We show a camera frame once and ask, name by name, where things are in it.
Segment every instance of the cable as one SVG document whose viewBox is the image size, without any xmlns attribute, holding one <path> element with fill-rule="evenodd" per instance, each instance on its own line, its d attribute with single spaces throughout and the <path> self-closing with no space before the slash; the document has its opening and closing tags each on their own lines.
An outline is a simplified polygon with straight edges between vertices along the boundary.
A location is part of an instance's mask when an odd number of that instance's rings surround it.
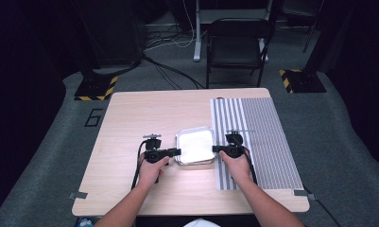
<svg viewBox="0 0 379 227">
<path fill-rule="evenodd" d="M 313 194 L 304 184 L 303 184 L 303 188 L 304 188 L 304 190 L 307 191 L 307 193 Z M 331 214 L 331 212 L 327 209 L 327 207 L 325 207 L 325 205 L 322 204 L 322 202 L 318 198 L 316 198 L 316 201 L 319 203 L 319 205 L 322 207 L 322 209 L 324 209 L 325 212 L 327 212 L 327 214 L 331 217 L 331 219 L 336 223 L 336 226 L 341 227 L 341 225 L 339 224 L 339 222 L 336 220 L 336 218 L 334 217 L 334 215 Z"/>
<path fill-rule="evenodd" d="M 195 38 L 195 31 L 193 30 L 193 25 L 192 25 L 192 22 L 191 22 L 191 20 L 190 20 L 189 14 L 188 14 L 188 10 L 186 9 L 185 0 L 182 0 L 182 4 L 183 4 L 183 7 L 185 8 L 186 17 L 188 18 L 190 28 L 192 29 L 192 39 L 190 40 L 189 44 L 187 44 L 187 45 L 178 45 L 178 43 L 176 43 L 175 40 L 172 40 L 172 41 L 173 41 L 178 47 L 180 47 L 180 48 L 185 48 L 185 47 L 188 47 L 188 46 L 192 43 L 192 41 L 194 41 L 194 38 Z"/>
<path fill-rule="evenodd" d="M 107 74 L 99 74 L 97 72 L 94 72 L 94 73 L 95 73 L 95 75 L 100 76 L 100 77 L 107 77 L 107 78 L 110 77 L 111 78 L 111 77 L 116 77 L 116 76 L 120 76 L 122 74 L 125 74 L 125 73 L 131 71 L 132 69 L 136 68 L 139 64 L 140 64 L 139 61 L 135 61 L 129 66 L 129 68 L 126 68 L 126 69 L 118 70 L 118 71 L 115 71 L 112 73 L 107 73 Z"/>
<path fill-rule="evenodd" d="M 136 182 L 138 180 L 138 177 L 139 177 L 139 170 L 140 170 L 140 166 L 142 165 L 142 162 L 140 162 L 140 150 L 142 149 L 142 145 L 146 143 L 146 140 L 143 141 L 140 146 L 139 146 L 139 149 L 138 149 L 138 156 L 136 158 L 136 170 L 135 170 L 135 176 L 133 177 L 133 181 L 132 181 L 132 186 L 130 187 L 130 190 L 132 190 L 135 186 L 136 186 Z"/>
<path fill-rule="evenodd" d="M 166 72 L 158 65 L 154 64 L 154 67 L 157 69 L 157 71 L 159 71 L 159 73 L 163 76 L 164 80 L 174 89 L 174 90 L 177 90 L 176 87 L 174 87 L 173 84 L 175 84 L 175 86 L 177 86 L 179 89 L 182 90 L 182 88 L 180 87 L 180 85 L 178 85 L 176 82 L 174 82 L 174 80 L 172 80 L 167 74 Z"/>
<path fill-rule="evenodd" d="M 146 47 L 152 47 L 154 46 L 154 44 L 159 44 L 164 41 L 171 41 L 173 39 L 180 39 L 183 37 L 183 34 L 179 33 L 178 30 L 173 35 L 168 35 L 168 36 L 163 37 L 162 33 L 171 33 L 169 29 L 167 31 L 150 31 L 147 34 L 147 38 L 149 39 L 149 41 L 147 42 Z"/>
<path fill-rule="evenodd" d="M 160 36 L 160 38 L 157 40 L 149 41 L 146 45 L 146 49 L 150 49 L 150 48 L 156 47 L 158 45 L 162 45 L 163 42 L 171 41 L 174 38 L 176 38 L 178 35 L 180 35 L 180 34 L 175 34 L 175 35 L 170 35 L 170 36 L 165 36 L 165 37 Z"/>
<path fill-rule="evenodd" d="M 246 156 L 246 159 L 248 160 L 248 163 L 249 163 L 249 166 L 250 166 L 250 172 L 251 172 L 251 177 L 253 178 L 253 182 L 258 184 L 257 183 L 257 178 L 256 178 L 256 172 L 254 171 L 254 166 L 253 166 L 253 163 L 251 162 L 251 158 L 250 158 L 250 150 L 248 148 L 246 148 L 245 146 L 241 146 L 243 149 L 245 149 L 249 155 L 245 152 L 245 156 Z"/>
<path fill-rule="evenodd" d="M 200 37 L 203 37 L 203 35 L 206 34 L 206 32 L 207 32 L 207 30 L 205 30 L 205 31 L 200 35 Z M 192 42 L 192 41 L 194 41 L 194 40 L 195 40 L 195 39 L 190 40 L 190 41 L 177 42 L 177 44 L 184 44 L 184 43 Z M 154 49 L 154 48 L 157 48 L 157 47 L 161 47 L 161 46 L 164 46 L 164 45 L 171 45 L 171 44 L 175 44 L 175 43 L 155 45 L 155 46 L 149 47 L 148 49 L 145 49 L 144 51 L 148 51 L 148 50 L 151 50 L 151 49 Z"/>
<path fill-rule="evenodd" d="M 174 69 L 174 68 L 171 68 L 171 67 L 169 67 L 169 66 L 163 65 L 163 64 L 161 64 L 161 63 L 155 62 L 153 59 L 149 58 L 149 57 L 146 56 L 145 54 L 143 55 L 143 59 L 146 60 L 146 61 L 148 61 L 148 62 L 150 62 L 150 63 L 156 64 L 156 65 L 158 65 L 158 66 L 160 66 L 160 67 L 162 67 L 162 68 L 164 68 L 164 69 L 170 70 L 170 71 L 172 71 L 172 72 L 174 72 L 174 73 L 180 74 L 180 75 L 182 75 L 182 76 L 184 76 L 184 77 L 190 79 L 190 80 L 195 84 L 195 86 L 196 86 L 197 89 L 198 89 L 198 86 L 200 86 L 201 88 L 204 89 L 204 86 L 201 85 L 199 82 L 197 82 L 195 79 L 191 78 L 190 76 L 184 74 L 183 72 L 181 72 L 181 71 L 179 71 L 179 70 L 177 70 L 177 69 Z"/>
</svg>

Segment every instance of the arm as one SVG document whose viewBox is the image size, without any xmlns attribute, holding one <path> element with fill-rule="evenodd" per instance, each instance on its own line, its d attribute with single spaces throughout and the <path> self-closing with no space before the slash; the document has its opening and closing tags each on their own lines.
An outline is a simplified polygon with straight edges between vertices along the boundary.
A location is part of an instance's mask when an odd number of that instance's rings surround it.
<svg viewBox="0 0 379 227">
<path fill-rule="evenodd" d="M 143 161 L 139 172 L 139 183 L 124 199 L 118 202 L 113 209 L 100 219 L 95 226 L 132 226 L 151 186 L 154 185 L 157 177 L 162 173 L 161 168 L 165 166 L 168 161 L 168 157 L 164 157 L 155 164 Z"/>
<path fill-rule="evenodd" d="M 219 155 L 228 166 L 231 176 L 242 190 L 261 226 L 304 226 L 292 212 L 253 182 L 245 155 L 242 154 L 236 159 L 221 151 Z"/>
</svg>

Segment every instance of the person's right hand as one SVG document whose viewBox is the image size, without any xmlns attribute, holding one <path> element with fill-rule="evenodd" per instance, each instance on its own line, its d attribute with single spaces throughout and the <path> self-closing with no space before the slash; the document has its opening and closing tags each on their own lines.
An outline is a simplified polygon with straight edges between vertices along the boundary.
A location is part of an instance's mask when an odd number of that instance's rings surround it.
<svg viewBox="0 0 379 227">
<path fill-rule="evenodd" d="M 250 167 L 245 154 L 242 154 L 238 158 L 231 158 L 224 151 L 219 152 L 219 156 L 228 166 L 228 170 L 236 183 L 240 183 L 244 180 L 251 180 Z"/>
<path fill-rule="evenodd" d="M 145 188 L 150 188 L 156 182 L 157 178 L 163 173 L 162 167 L 165 166 L 169 157 L 163 157 L 162 160 L 155 164 L 151 164 L 145 159 L 145 154 L 142 153 L 140 156 L 141 166 L 139 172 L 139 183 L 138 185 L 143 185 Z"/>
</svg>

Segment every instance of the black chair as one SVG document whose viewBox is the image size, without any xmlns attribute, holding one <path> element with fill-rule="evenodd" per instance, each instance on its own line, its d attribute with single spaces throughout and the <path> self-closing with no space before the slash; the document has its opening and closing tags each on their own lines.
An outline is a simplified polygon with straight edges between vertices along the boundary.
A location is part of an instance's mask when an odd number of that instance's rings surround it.
<svg viewBox="0 0 379 227">
<path fill-rule="evenodd" d="M 283 15 L 286 18 L 293 18 L 301 20 L 310 25 L 308 30 L 308 37 L 306 45 L 304 46 L 303 53 L 306 52 L 307 46 L 310 43 L 316 24 L 319 19 L 324 0 L 275 0 L 278 1 L 276 7 L 272 8 L 277 10 L 278 15 Z"/>
<path fill-rule="evenodd" d="M 268 44 L 274 25 L 263 19 L 224 18 L 211 23 L 207 39 L 207 81 L 212 68 L 259 69 L 257 87 L 263 75 Z M 259 40 L 264 39 L 261 49 Z"/>
</svg>

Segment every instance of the wrist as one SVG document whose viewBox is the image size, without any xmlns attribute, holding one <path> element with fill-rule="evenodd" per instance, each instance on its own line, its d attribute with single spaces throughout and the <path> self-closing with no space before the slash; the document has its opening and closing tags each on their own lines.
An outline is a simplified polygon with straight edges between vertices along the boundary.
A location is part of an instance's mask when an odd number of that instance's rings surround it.
<svg viewBox="0 0 379 227">
<path fill-rule="evenodd" d="M 152 185 L 154 185 L 154 183 L 149 184 L 149 183 L 144 183 L 144 182 L 139 181 L 139 183 L 136 185 L 136 187 L 138 187 L 141 190 L 148 192 L 148 191 L 150 191 Z"/>
<path fill-rule="evenodd" d="M 242 188 L 248 184 L 254 184 L 253 180 L 250 178 L 250 177 L 242 177 L 242 178 L 238 178 L 237 180 L 234 180 L 236 182 L 236 184 Z"/>
</svg>

